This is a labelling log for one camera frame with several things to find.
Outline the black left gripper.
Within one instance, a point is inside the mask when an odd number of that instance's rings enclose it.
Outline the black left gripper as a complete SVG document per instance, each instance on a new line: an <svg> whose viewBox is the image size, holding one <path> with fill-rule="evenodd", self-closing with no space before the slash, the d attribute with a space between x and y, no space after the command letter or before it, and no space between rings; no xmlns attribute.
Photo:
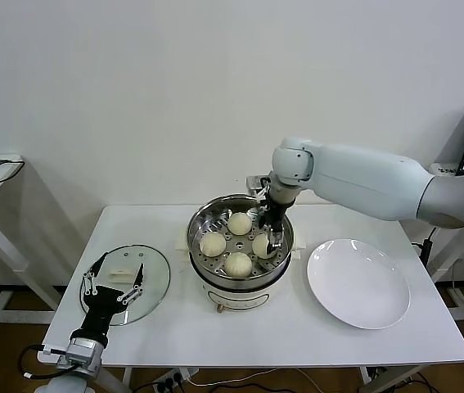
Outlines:
<svg viewBox="0 0 464 393"><path fill-rule="evenodd" d="M141 264L132 287L120 290L99 286L97 276L108 253L101 257L83 274L84 302L88 312L79 328L79 336L90 340L106 340L110 322L116 314L124 312L143 293L143 268Z"/></svg>

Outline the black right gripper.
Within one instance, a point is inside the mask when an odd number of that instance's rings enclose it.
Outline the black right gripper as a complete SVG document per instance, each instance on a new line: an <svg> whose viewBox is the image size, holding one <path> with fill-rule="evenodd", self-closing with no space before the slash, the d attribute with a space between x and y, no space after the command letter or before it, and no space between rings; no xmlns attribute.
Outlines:
<svg viewBox="0 0 464 393"><path fill-rule="evenodd" d="M266 204L257 209L256 225L264 228L265 224L271 229L268 232L267 256L272 257L282 246L283 229L282 220L288 209L287 204L274 201L269 195L266 196Z"/></svg>

